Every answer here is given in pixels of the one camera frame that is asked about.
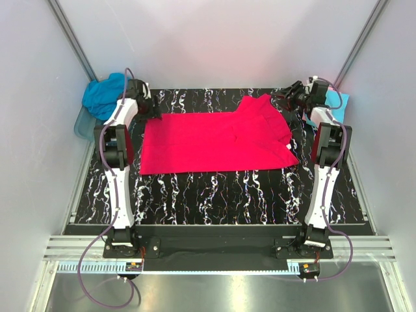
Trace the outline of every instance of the cable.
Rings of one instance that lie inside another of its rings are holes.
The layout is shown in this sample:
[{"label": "cable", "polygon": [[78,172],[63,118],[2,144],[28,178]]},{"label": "cable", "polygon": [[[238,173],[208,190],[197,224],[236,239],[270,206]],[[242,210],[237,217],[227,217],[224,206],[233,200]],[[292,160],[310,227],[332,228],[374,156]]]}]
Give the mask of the cable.
[{"label": "cable", "polygon": [[316,252],[316,255],[317,255],[317,258],[315,259],[314,263],[319,264],[319,257],[320,257],[319,252]]},{"label": "cable", "polygon": [[[96,291],[97,289],[101,288],[104,284],[107,284],[108,282],[115,281],[115,280],[119,280],[119,278],[117,276],[113,276],[112,278],[105,279],[104,281],[102,281],[101,283],[96,285],[93,289],[90,289],[88,292],[92,293],[93,291]],[[137,288],[136,284],[133,284],[133,285],[134,285],[134,287],[136,289],[136,292],[138,294],[138,306],[140,306],[141,301],[142,301],[142,296],[141,296],[141,293],[140,293],[139,289]],[[78,298],[75,298],[75,299],[68,298],[68,296],[67,296],[68,290],[67,290],[67,287],[65,286],[64,281],[62,282],[62,288],[63,288],[63,291],[64,291],[63,293],[64,293],[65,299],[67,301],[71,302],[71,303],[76,303],[76,302],[78,302],[78,301],[80,301],[80,300],[82,300],[83,298],[86,297],[85,294],[84,294],[84,295],[82,295]]]},{"label": "cable", "polygon": [[93,303],[99,305],[100,307],[104,307],[106,309],[112,309],[112,310],[123,309],[123,308],[127,307],[130,304],[131,300],[133,299],[133,296],[135,294],[135,290],[137,291],[137,294],[140,297],[140,293],[138,291],[137,286],[130,279],[124,278],[124,281],[125,282],[127,281],[130,284],[130,287],[131,287],[131,295],[130,295],[130,298],[128,299],[128,301],[125,304],[122,304],[122,305],[112,305],[111,306],[111,305],[108,305],[108,304],[103,304],[103,303],[97,301],[96,299],[94,299],[91,296],[91,294],[87,291],[87,289],[85,288],[85,285],[83,283],[83,279],[81,278],[81,265],[82,265],[82,262],[83,262],[83,259],[84,259],[85,255],[86,255],[86,253],[91,248],[91,246],[94,245],[96,243],[96,241],[98,241],[99,239],[102,239],[102,237],[108,231],[110,231],[110,229],[113,227],[114,223],[116,223],[116,220],[117,220],[117,217],[118,217],[118,211],[120,210],[120,208],[118,207],[119,198],[118,198],[118,188],[117,188],[117,181],[116,181],[117,175],[114,172],[114,170],[109,166],[109,164],[105,160],[105,156],[104,156],[104,134],[105,134],[105,131],[110,127],[110,125],[112,125],[116,121],[118,115],[120,114],[120,112],[121,112],[121,110],[123,108],[124,101],[125,101],[125,93],[127,92],[127,72],[130,72],[132,78],[135,77],[129,68],[126,68],[124,70],[124,89],[123,89],[123,96],[122,96],[122,104],[120,105],[120,107],[116,111],[116,114],[114,115],[114,118],[107,125],[104,126],[104,128],[101,130],[101,133],[99,134],[99,154],[101,156],[101,161],[102,161],[104,167],[109,172],[111,172],[111,174],[112,174],[112,176],[114,178],[114,190],[115,190],[115,196],[114,197],[115,197],[115,202],[116,202],[116,208],[115,208],[116,211],[115,211],[114,218],[113,218],[112,222],[110,223],[110,225],[101,234],[99,234],[85,248],[84,252],[82,253],[81,257],[79,258],[78,268],[77,268],[78,282],[79,282],[79,285],[81,286],[81,288],[82,288],[85,296],[88,297],[88,299],[90,299]]},{"label": "cable", "polygon": [[105,241],[104,237],[101,236],[101,240],[104,242],[104,244],[106,244],[107,242]]},{"label": "cable", "polygon": [[[340,109],[342,106],[343,106],[343,98],[342,98],[342,96],[341,96],[341,93],[338,91],[338,89],[337,89],[337,87],[335,87],[335,85],[333,84],[333,83],[331,83],[330,81],[328,81],[328,80],[326,80],[326,79],[324,79],[324,78],[321,78],[321,77],[318,77],[318,79],[319,80],[322,80],[322,81],[325,81],[325,82],[327,82],[329,85],[331,85],[332,86],[332,88],[337,92],[337,94],[338,94],[338,96],[339,96],[339,100],[340,100],[340,105],[338,106],[338,107],[332,107],[332,108],[330,108],[330,109]],[[352,257],[353,257],[353,255],[354,255],[354,247],[352,246],[352,241],[351,241],[351,239],[350,239],[350,237],[346,234],[346,233],[344,233],[344,232],[342,232],[342,231],[336,231],[336,230],[334,230],[332,227],[331,227],[331,225],[330,225],[330,223],[329,223],[329,221],[328,221],[328,218],[326,217],[326,213],[325,213],[325,197],[326,197],[326,191],[327,191],[327,189],[328,189],[328,184],[330,183],[330,178],[331,178],[331,172],[332,172],[332,170],[334,169],[334,167],[339,163],[339,161],[341,160],[341,158],[343,157],[343,155],[344,155],[344,152],[345,152],[345,148],[346,148],[346,141],[347,141],[347,132],[346,132],[346,129],[345,129],[345,126],[341,123],[341,122],[338,122],[337,120],[335,120],[335,118],[332,116],[332,114],[330,113],[330,111],[329,111],[329,109],[328,110],[326,110],[326,116],[333,122],[333,123],[335,123],[335,124],[337,124],[337,125],[339,125],[340,127],[341,127],[341,129],[343,130],[343,139],[342,139],[342,142],[341,142],[341,150],[340,150],[340,153],[339,153],[339,155],[338,155],[338,157],[336,158],[336,160],[332,163],[332,165],[330,166],[330,169],[328,170],[328,175],[327,175],[327,177],[326,177],[326,180],[325,180],[325,186],[324,186],[324,192],[323,192],[323,195],[322,195],[322,207],[323,207],[323,209],[322,209],[322,215],[323,215],[323,217],[324,217],[324,220],[325,220],[325,223],[326,223],[326,227],[328,228],[328,230],[331,232],[331,233],[333,233],[333,234],[338,234],[338,235],[342,235],[343,237],[345,237],[345,239],[348,241],[348,243],[349,243],[349,245],[350,245],[350,257],[348,258],[348,261],[347,261],[347,263],[346,263],[346,265],[345,265],[345,267],[340,271],[340,272],[338,272],[338,273],[336,273],[335,275],[333,275],[333,276],[330,276],[330,277],[327,277],[327,278],[320,278],[319,280],[320,281],[330,281],[330,280],[332,280],[332,279],[334,279],[334,278],[338,278],[339,276],[341,276],[341,275],[343,275],[344,274],[344,272],[348,269],[348,267],[351,265],[351,262],[352,262]]]}]

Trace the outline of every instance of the white wall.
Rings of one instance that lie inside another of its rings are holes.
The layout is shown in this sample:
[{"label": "white wall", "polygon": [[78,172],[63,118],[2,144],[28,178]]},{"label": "white wall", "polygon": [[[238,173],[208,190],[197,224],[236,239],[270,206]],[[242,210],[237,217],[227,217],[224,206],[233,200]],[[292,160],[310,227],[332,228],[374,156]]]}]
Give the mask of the white wall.
[{"label": "white wall", "polygon": [[381,234],[416,307],[416,2],[391,1],[341,90],[352,152]]},{"label": "white wall", "polygon": [[0,29],[0,310],[24,311],[86,147],[88,81],[46,1],[3,0]]},{"label": "white wall", "polygon": [[97,76],[155,88],[335,79],[376,0],[60,0]]}]

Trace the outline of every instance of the reflective metal floor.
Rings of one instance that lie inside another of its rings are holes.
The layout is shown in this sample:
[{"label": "reflective metal floor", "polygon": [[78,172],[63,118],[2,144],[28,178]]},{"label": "reflective metal floor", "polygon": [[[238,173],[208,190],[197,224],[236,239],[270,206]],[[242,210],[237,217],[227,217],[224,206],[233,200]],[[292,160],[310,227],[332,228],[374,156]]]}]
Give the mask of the reflective metal floor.
[{"label": "reflective metal floor", "polygon": [[[323,263],[321,276],[338,272],[344,263]],[[87,289],[110,276],[84,275]],[[295,282],[292,276],[173,276],[143,275],[134,280],[141,293],[141,305],[133,303],[121,311],[393,311],[380,267],[376,263],[352,263],[341,277],[321,283]],[[75,274],[57,274],[47,311],[108,311],[89,299],[78,301],[82,291]],[[92,291],[111,305],[124,303],[130,287],[112,281]]]}]

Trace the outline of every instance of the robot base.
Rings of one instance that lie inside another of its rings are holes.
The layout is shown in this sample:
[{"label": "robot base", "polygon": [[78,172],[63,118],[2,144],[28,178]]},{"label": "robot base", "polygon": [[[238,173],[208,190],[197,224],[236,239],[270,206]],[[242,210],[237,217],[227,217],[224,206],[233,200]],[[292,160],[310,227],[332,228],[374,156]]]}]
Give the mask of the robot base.
[{"label": "robot base", "polygon": [[319,252],[320,259],[333,259],[333,252],[330,240],[324,248],[311,247],[310,249],[300,248],[295,245],[293,239],[275,239],[276,258],[278,259],[310,259],[315,260]]},{"label": "robot base", "polygon": [[159,257],[161,240],[154,237],[140,237],[134,227],[125,229],[112,228],[105,241],[103,257],[113,259],[144,258],[155,259]]}]

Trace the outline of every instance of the black marble surface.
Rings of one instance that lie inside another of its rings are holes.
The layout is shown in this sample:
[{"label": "black marble surface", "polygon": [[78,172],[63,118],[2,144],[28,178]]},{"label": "black marble surface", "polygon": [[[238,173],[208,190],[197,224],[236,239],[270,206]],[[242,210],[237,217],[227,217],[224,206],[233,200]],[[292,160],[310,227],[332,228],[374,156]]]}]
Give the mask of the black marble surface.
[{"label": "black marble surface", "polygon": [[[243,96],[272,89],[154,90],[163,112],[232,112]],[[310,159],[315,132],[294,112],[282,112],[292,130],[292,151],[300,164],[281,170],[139,175],[145,123],[133,120],[135,161],[130,172],[131,206],[137,224],[297,224],[304,220],[313,188]],[[75,219],[76,224],[110,223],[107,180],[95,154]],[[332,223],[363,223],[350,172],[335,186]]]}]

